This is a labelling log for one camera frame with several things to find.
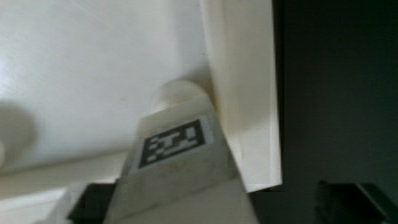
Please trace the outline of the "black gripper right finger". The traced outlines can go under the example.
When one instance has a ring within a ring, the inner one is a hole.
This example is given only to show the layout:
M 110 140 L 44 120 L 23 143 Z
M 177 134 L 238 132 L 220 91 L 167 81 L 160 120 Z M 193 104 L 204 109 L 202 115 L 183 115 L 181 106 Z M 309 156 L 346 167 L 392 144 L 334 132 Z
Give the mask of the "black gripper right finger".
M 316 185 L 313 224 L 398 224 L 398 205 L 371 183 Z

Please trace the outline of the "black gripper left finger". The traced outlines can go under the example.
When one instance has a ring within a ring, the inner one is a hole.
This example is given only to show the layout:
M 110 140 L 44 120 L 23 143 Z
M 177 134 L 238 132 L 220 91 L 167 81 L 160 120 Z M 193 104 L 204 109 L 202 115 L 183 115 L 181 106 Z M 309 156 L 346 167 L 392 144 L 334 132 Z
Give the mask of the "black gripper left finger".
M 67 214 L 71 224 L 103 224 L 114 191 L 114 183 L 90 183 L 87 185 Z

